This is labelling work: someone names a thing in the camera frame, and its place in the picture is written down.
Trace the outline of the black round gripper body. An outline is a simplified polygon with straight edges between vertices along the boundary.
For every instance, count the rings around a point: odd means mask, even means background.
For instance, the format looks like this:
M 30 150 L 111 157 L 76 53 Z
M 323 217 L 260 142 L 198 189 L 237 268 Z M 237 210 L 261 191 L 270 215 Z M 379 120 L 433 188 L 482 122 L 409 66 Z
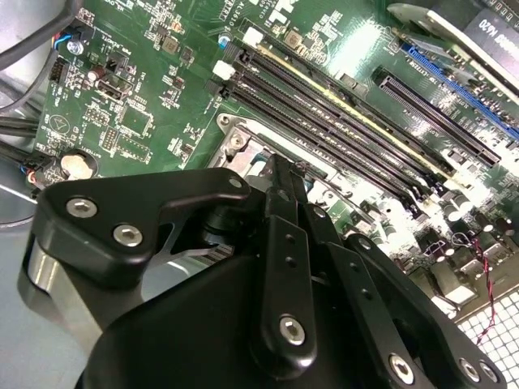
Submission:
M 378 388 L 352 317 L 314 283 L 318 354 L 300 377 L 276 380 L 251 354 L 258 258 L 226 259 L 124 314 L 99 338 L 83 388 Z

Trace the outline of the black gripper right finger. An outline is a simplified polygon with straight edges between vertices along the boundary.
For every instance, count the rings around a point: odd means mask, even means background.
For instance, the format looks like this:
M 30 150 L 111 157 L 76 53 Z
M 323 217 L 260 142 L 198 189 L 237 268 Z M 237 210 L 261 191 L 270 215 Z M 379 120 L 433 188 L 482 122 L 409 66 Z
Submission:
M 326 336 L 345 356 L 351 388 L 505 388 L 504 375 L 369 238 L 341 239 L 308 202 L 306 170 L 292 166 L 311 270 L 328 283 Z

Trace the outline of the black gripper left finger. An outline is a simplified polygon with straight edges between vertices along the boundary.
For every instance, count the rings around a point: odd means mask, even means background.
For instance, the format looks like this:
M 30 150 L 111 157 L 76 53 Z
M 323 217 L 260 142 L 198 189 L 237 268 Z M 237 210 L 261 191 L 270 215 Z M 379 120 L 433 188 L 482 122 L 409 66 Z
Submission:
M 253 359 L 310 367 L 315 307 L 293 165 L 273 155 L 258 177 L 210 168 L 51 186 L 39 196 L 24 258 L 29 305 L 90 356 L 124 314 L 226 259 L 258 258 Z

